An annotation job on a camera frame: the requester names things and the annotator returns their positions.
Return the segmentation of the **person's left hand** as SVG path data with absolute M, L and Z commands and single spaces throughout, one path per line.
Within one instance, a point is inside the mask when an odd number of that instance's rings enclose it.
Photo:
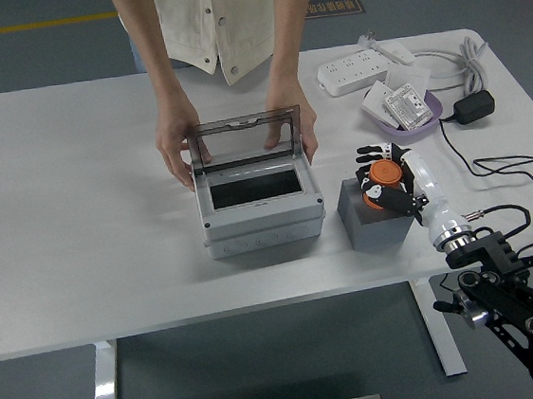
M 299 107 L 301 121 L 299 130 L 303 141 L 303 151 L 308 162 L 312 162 L 314 153 L 319 148 L 314 129 L 317 114 L 308 102 L 299 82 L 296 80 L 271 82 L 266 93 L 265 105 L 267 111 L 292 106 Z

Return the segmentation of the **person's right hand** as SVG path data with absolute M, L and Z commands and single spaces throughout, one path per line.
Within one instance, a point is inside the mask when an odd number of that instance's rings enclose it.
M 157 103 L 156 147 L 168 171 L 183 187 L 194 191 L 190 166 L 182 158 L 187 133 L 200 124 L 200 118 L 183 91 L 163 97 Z

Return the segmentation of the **robot right hand white shell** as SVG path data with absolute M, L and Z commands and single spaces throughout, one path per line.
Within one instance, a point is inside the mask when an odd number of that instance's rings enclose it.
M 474 240 L 469 222 L 450 209 L 420 154 L 392 142 L 363 146 L 357 154 L 356 177 L 369 206 L 415 217 L 440 252 L 450 253 Z

